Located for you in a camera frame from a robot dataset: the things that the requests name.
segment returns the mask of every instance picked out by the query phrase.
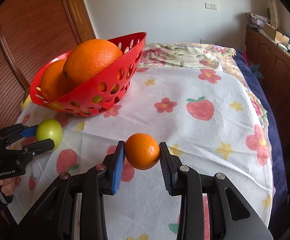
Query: plastic basket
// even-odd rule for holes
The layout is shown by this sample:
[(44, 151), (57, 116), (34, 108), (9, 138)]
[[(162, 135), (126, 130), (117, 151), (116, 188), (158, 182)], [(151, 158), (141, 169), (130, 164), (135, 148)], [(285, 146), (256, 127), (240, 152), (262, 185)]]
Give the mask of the plastic basket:
[[(30, 86), (32, 101), (37, 105), (46, 106), (58, 112), (72, 113), (83, 117), (97, 115), (111, 109), (123, 98), (130, 86), (130, 80), (141, 60), (146, 33), (129, 34), (109, 41), (117, 45), (123, 52), (124, 55), (120, 59), (68, 94), (48, 102), (40, 89), (42, 75), (52, 62), (67, 59), (71, 52), (66, 52), (47, 63), (36, 73)], [(106, 87), (104, 92), (100, 92), (98, 89), (102, 82)]]

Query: cardboard box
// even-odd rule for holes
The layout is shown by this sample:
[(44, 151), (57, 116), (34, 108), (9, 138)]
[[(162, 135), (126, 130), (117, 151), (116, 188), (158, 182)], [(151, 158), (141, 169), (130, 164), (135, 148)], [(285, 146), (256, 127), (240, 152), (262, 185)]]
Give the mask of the cardboard box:
[(274, 41), (283, 44), (285, 47), (288, 46), (289, 38), (277, 31), (277, 28), (265, 23), (264, 32), (266, 32)]

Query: large orange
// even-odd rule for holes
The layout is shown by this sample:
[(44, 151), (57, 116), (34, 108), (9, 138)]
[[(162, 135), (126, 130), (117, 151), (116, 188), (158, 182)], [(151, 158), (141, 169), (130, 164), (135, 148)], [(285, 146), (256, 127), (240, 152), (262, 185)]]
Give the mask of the large orange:
[(85, 41), (69, 54), (63, 73), (75, 88), (101, 72), (122, 55), (120, 49), (110, 41), (101, 39)]
[(57, 60), (44, 71), (41, 80), (41, 92), (48, 101), (60, 98), (71, 91), (71, 87), (63, 75), (64, 64), (65, 60)]
[(159, 160), (160, 151), (157, 141), (145, 133), (135, 133), (125, 143), (125, 156), (138, 170), (147, 170)]

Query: silver screw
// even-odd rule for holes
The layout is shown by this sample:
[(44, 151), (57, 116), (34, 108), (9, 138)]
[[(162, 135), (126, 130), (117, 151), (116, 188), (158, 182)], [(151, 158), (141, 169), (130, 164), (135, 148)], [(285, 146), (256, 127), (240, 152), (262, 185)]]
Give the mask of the silver screw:
[(95, 168), (96, 168), (98, 171), (102, 171), (102, 170), (105, 169), (105, 165), (104, 165), (104, 164), (98, 164), (98, 165), (96, 165)]
[(217, 177), (218, 179), (225, 179), (225, 178), (226, 178), (226, 176), (225, 176), (223, 173), (217, 173), (217, 174), (216, 174), (216, 177)]
[(186, 165), (182, 165), (180, 168), (179, 168), (181, 171), (189, 171), (189, 168), (186, 166)]
[(67, 172), (63, 172), (60, 174), (61, 179), (67, 179), (69, 177), (69, 174)]

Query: blue blanket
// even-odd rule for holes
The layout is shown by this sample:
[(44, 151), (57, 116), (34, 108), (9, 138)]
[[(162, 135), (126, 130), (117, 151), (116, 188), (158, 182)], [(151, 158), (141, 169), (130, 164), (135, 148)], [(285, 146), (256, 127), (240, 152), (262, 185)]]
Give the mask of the blue blanket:
[(284, 231), (284, 220), (287, 210), (287, 183), (276, 121), (257, 78), (246, 65), (242, 52), (239, 50), (237, 50), (236, 52), (237, 55), (234, 56), (234, 60), (237, 66), (242, 72), (251, 91), (260, 99), (263, 107), (267, 110), (267, 118), (269, 122), (268, 137), (272, 145), (272, 174), (274, 180), (274, 187), (276, 189), (272, 204), (272, 213), (269, 222), (269, 229), (273, 235), (279, 236)]

